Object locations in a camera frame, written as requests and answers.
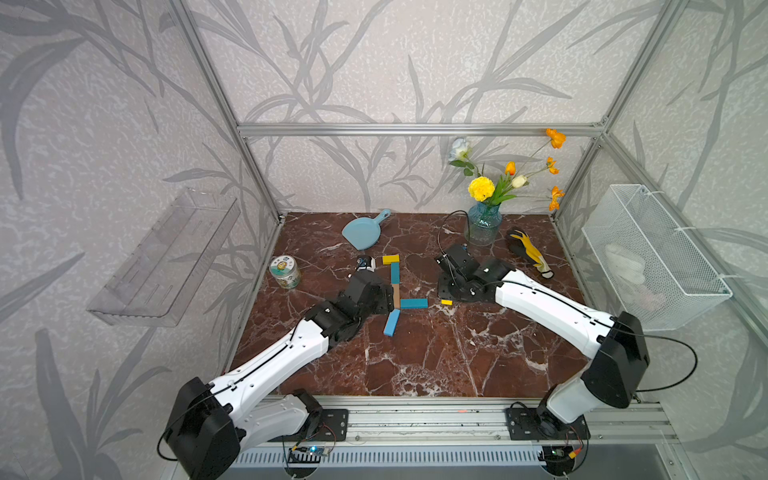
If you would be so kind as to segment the tan wooden block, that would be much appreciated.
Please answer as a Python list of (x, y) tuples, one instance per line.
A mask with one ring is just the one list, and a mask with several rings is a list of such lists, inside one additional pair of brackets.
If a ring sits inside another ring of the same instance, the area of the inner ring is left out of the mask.
[(393, 287), (393, 303), (395, 309), (401, 308), (401, 295), (400, 295), (400, 285), (399, 284), (392, 284)]

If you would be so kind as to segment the teal block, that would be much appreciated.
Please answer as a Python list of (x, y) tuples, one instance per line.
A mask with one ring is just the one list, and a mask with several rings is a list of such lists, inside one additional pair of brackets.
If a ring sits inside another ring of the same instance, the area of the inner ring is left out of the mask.
[(402, 299), (400, 301), (400, 308), (404, 310), (426, 309), (428, 307), (429, 307), (429, 303), (426, 298)]
[(392, 285), (400, 284), (400, 263), (393, 262), (390, 264), (390, 279)]

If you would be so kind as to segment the light blue block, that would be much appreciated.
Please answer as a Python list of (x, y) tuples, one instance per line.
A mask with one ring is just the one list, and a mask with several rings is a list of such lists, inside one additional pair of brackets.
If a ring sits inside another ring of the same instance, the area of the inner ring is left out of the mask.
[(389, 313), (385, 328), (383, 330), (383, 333), (385, 336), (392, 337), (394, 335), (394, 332), (396, 330), (396, 327), (400, 318), (400, 314), (401, 314), (401, 311), (399, 309), (394, 309), (392, 312)]

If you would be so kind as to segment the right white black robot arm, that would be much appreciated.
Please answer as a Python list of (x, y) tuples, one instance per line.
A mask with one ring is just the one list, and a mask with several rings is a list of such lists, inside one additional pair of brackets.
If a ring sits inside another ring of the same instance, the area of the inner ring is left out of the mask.
[(480, 263), (461, 244), (435, 261), (441, 299), (494, 303), (518, 312), (557, 334), (589, 363), (558, 384), (535, 408), (509, 409), (516, 423), (544, 438), (561, 438), (582, 417), (600, 407), (627, 408), (650, 364), (640, 321), (623, 312), (615, 317), (573, 301), (528, 277), (508, 263), (488, 258)]

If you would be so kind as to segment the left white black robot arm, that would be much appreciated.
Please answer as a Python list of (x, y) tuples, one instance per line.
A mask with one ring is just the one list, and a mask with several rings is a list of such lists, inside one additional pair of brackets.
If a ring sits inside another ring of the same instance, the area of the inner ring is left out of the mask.
[(394, 288), (375, 272), (356, 271), (344, 291), (307, 310), (282, 338), (210, 382), (194, 377), (179, 389), (158, 441), (191, 479), (217, 479), (244, 449), (299, 432), (313, 434), (322, 408), (297, 391), (264, 404), (286, 379), (338, 344), (371, 316), (394, 310)]

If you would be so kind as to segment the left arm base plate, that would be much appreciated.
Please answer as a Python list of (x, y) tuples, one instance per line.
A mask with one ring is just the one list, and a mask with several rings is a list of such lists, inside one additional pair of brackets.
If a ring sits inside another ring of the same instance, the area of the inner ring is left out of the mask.
[(345, 441), (349, 427), (348, 409), (324, 409), (319, 417), (311, 416), (301, 429), (283, 437), (285, 442)]

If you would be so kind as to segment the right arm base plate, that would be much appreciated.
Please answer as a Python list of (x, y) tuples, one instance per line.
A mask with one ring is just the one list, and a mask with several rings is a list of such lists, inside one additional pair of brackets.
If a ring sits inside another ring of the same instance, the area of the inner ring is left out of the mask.
[(591, 439), (584, 415), (565, 424), (549, 414), (540, 415), (533, 407), (515, 402), (504, 410), (506, 426), (511, 440), (580, 441)]

